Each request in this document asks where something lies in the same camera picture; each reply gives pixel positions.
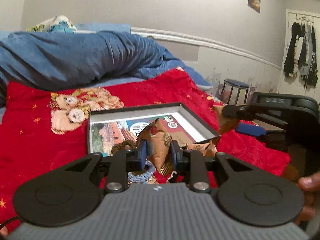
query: door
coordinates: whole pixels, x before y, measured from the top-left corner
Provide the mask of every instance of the door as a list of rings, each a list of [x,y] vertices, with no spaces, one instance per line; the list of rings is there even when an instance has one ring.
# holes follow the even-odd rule
[[[287,51],[288,51],[289,44],[290,44],[291,37],[292,37],[292,32],[291,32],[292,25],[296,21],[296,18],[300,18],[300,17],[304,16],[306,19],[314,21],[313,24],[311,23],[311,25],[314,26],[315,32],[316,32],[317,69],[319,70],[320,69],[320,67],[319,67],[320,66],[320,15],[319,15],[319,17],[312,17],[312,16],[308,16],[308,15],[310,15],[310,13],[308,13],[308,12],[303,13],[303,14],[306,14],[306,15],[296,14],[296,13],[292,13],[292,12],[289,12],[289,14],[288,14],[288,22],[287,22],[287,26],[286,26],[286,28],[287,28],[286,45],[285,45],[286,51],[284,53],[284,61],[283,62],[285,62],[285,59],[287,56]],[[283,73],[283,67],[282,67],[281,77],[280,77],[280,81],[279,81],[279,85],[278,85],[278,93],[309,96],[309,97],[312,97],[315,100],[317,100],[319,103],[319,101],[320,101],[320,81],[318,82],[316,88],[314,88],[313,86],[308,86],[308,88],[305,90],[304,89],[304,80],[300,79],[299,72],[297,73],[297,75],[295,77],[287,77],[286,78]]]

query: blue comforter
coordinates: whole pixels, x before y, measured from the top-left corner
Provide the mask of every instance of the blue comforter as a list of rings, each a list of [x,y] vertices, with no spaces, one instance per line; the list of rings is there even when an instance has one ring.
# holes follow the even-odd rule
[[[9,81],[57,91],[84,86],[106,75],[149,79],[177,66],[196,84],[209,85],[153,39],[139,35],[17,32],[0,40],[0,107]]]

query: black cable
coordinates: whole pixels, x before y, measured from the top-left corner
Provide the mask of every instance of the black cable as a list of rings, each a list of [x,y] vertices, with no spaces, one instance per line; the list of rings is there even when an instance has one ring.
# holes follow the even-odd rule
[[[4,223],[2,223],[2,224],[0,225],[0,230],[1,230],[2,228],[4,228],[7,224],[9,224],[9,223],[11,223],[12,221],[15,221],[15,220],[17,220],[17,219],[19,219],[19,218],[18,218],[18,217],[13,217],[13,218],[8,219],[6,222],[4,222]]]

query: human hand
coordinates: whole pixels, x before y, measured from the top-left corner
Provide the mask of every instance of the human hand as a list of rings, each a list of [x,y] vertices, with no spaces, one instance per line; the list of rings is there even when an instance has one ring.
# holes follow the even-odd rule
[[[0,230],[0,235],[1,236],[7,236],[9,233],[7,227],[3,227],[1,230]]]
[[[301,221],[310,221],[316,214],[315,209],[311,205],[315,200],[313,193],[320,191],[320,172],[310,177],[299,179],[298,186],[304,192],[304,207],[296,220],[297,225]]]

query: stool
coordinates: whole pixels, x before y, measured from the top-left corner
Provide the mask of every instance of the stool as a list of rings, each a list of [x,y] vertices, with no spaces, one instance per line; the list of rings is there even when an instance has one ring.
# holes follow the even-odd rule
[[[222,91],[221,91],[221,94],[220,94],[220,98],[219,98],[220,100],[222,100],[223,91],[224,91],[226,85],[231,86],[230,96],[229,96],[227,104],[229,104],[229,102],[230,102],[233,88],[237,88],[238,89],[238,94],[237,94],[235,106],[238,103],[238,99],[239,99],[239,95],[240,95],[240,90],[241,89],[245,89],[246,90],[245,98],[244,98],[244,103],[246,103],[247,97],[248,97],[248,91],[249,91],[249,88],[250,88],[250,86],[248,84],[240,82],[240,81],[237,81],[237,80],[233,80],[233,79],[228,79],[228,78],[225,79],[224,84],[223,84],[223,88],[222,88]]]

